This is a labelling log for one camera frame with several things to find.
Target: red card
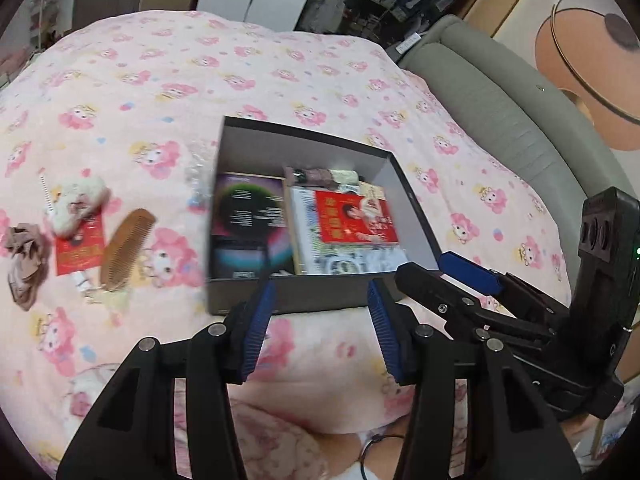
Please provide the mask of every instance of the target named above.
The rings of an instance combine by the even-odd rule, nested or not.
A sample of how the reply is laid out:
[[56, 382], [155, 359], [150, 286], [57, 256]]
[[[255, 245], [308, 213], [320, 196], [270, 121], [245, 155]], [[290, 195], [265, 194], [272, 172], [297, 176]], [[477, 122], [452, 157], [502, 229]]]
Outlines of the red card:
[[380, 244], [398, 241], [385, 200], [353, 193], [316, 191], [320, 239], [325, 243]]
[[80, 223], [76, 234], [68, 240], [56, 238], [56, 269], [58, 276], [76, 270], [99, 267], [104, 253], [102, 213]]

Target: pink bedspread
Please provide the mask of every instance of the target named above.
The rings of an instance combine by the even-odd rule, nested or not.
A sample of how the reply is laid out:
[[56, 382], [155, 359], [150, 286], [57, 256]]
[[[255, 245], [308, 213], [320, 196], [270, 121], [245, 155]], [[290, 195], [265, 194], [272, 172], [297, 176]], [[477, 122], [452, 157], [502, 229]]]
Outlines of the pink bedspread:
[[[188, 338], [212, 322], [201, 288], [207, 215], [190, 206], [185, 169], [188, 143], [215, 147], [225, 114], [391, 150], [443, 251], [517, 274], [568, 303], [558, 232], [540, 198], [379, 46], [276, 34], [198, 12], [103, 20], [61, 40], [0, 94], [2, 229], [44, 228], [42, 169], [53, 189], [81, 174], [105, 179], [107, 239], [135, 208], [158, 218], [145, 273], [127, 294], [89, 304], [69, 275], [56, 276], [53, 256], [29, 312], [13, 304], [6, 280], [0, 285], [0, 405], [50, 471], [113, 364], [140, 338]], [[6, 250], [0, 256], [5, 274]], [[97, 269], [89, 276], [97, 282]], [[386, 373], [365, 309], [281, 316], [269, 335], [258, 371], [233, 397], [328, 433], [370, 430], [409, 410], [412, 391]]]

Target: gray upholstered headboard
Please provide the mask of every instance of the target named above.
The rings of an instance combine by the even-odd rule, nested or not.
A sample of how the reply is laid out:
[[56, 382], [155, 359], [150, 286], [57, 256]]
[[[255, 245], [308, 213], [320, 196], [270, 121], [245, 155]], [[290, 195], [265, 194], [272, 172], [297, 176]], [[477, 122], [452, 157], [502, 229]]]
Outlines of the gray upholstered headboard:
[[456, 16], [435, 23], [399, 65], [540, 195], [558, 225], [573, 288], [584, 199], [610, 186], [635, 196], [593, 125], [540, 72]]

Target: wooden comb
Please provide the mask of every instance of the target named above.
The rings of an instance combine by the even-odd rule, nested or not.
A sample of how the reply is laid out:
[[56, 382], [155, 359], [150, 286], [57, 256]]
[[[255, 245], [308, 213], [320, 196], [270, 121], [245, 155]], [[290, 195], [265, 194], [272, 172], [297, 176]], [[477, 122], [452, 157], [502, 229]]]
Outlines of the wooden comb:
[[104, 248], [100, 266], [100, 284], [104, 290], [116, 290], [127, 283], [138, 253], [156, 217], [146, 209], [136, 209], [116, 229]]

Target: gray box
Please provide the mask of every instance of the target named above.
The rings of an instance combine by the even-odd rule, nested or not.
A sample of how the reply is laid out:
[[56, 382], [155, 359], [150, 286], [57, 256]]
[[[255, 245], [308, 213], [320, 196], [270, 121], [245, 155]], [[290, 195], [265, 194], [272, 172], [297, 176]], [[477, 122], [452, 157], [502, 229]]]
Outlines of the gray box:
[[[284, 124], [225, 117], [216, 174], [236, 172], [284, 176], [283, 166], [354, 170], [366, 182], [384, 187], [396, 234], [407, 258], [425, 269], [438, 269], [436, 260], [441, 254], [440, 247], [393, 153]], [[207, 262], [207, 306], [211, 314], [226, 314], [236, 304], [248, 300], [258, 279], [211, 278], [209, 266], [213, 244], [210, 240], [211, 236]], [[373, 278], [383, 278], [397, 301], [403, 294], [396, 289], [394, 275], [394, 272], [380, 272], [274, 276], [274, 314], [365, 306], [367, 283]]]

